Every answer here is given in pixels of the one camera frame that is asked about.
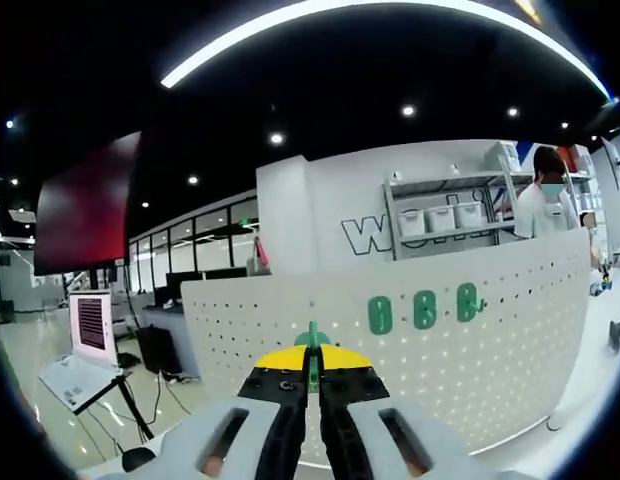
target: computer monitor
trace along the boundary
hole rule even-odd
[[[110,292],[70,294],[72,353],[106,366],[117,366]]]
[[[246,267],[218,268],[205,272],[206,280],[221,280],[223,278],[241,278],[248,276]]]
[[[181,283],[191,280],[203,280],[203,275],[201,272],[166,273],[166,283],[170,298],[172,300],[181,300]]]

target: white shirt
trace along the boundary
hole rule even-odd
[[[514,233],[523,238],[542,237],[579,227],[566,191],[554,198],[548,197],[535,183],[519,195],[514,220]]]

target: glass window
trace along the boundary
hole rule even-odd
[[[152,266],[154,268],[155,288],[166,286],[166,273],[170,273],[168,259],[168,231],[152,236]]]
[[[130,268],[128,269],[128,281],[131,292],[139,291],[139,265],[137,264],[137,243],[130,245]]]
[[[141,273],[141,290],[152,291],[152,269],[150,267],[150,237],[139,241],[139,272]]]
[[[257,199],[248,200],[230,207],[230,218],[233,224],[241,224],[258,229],[259,209]]]
[[[224,208],[217,212],[206,213],[197,217],[195,223],[197,225],[197,238],[208,230],[217,230],[218,228],[228,225],[228,211]]]
[[[170,229],[170,249],[173,272],[194,271],[192,253],[192,221],[186,220]]]
[[[259,232],[257,200],[230,207],[232,219],[232,254],[235,267],[245,267],[253,256],[254,237]]]
[[[230,252],[228,250],[228,215],[227,210],[208,213],[197,217],[197,266],[200,271],[228,268]]]

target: led light strip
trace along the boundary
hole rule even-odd
[[[545,47],[560,55],[564,60],[571,63],[577,70],[585,75],[586,78],[590,80],[595,87],[597,87],[597,89],[601,91],[608,101],[611,100],[608,90],[604,87],[603,83],[597,78],[592,70],[590,70],[575,55],[570,53],[565,47],[521,20],[500,12],[499,10],[495,10],[494,8],[470,0],[306,0],[305,2],[296,3],[294,5],[262,15],[261,17],[255,18],[254,20],[251,20],[222,35],[205,47],[201,48],[198,52],[172,70],[163,80],[161,80],[161,84],[167,88],[172,88],[194,70],[219,55],[221,52],[243,40],[246,40],[247,38],[250,38],[253,35],[277,25],[281,25],[285,22],[289,22],[307,15],[312,15],[313,13],[336,10],[338,8],[387,3],[429,5],[434,7],[449,8],[487,18],[505,25],[506,27],[517,30],[541,43]]]

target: person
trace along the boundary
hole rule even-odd
[[[579,221],[582,227],[588,229],[588,235],[590,236],[590,266],[593,269],[601,271],[601,249],[595,241],[595,228],[597,226],[597,220],[592,212],[583,212],[579,215]]]
[[[536,238],[579,227],[577,213],[564,190],[566,165],[551,147],[534,153],[534,182],[517,199],[514,233]]]

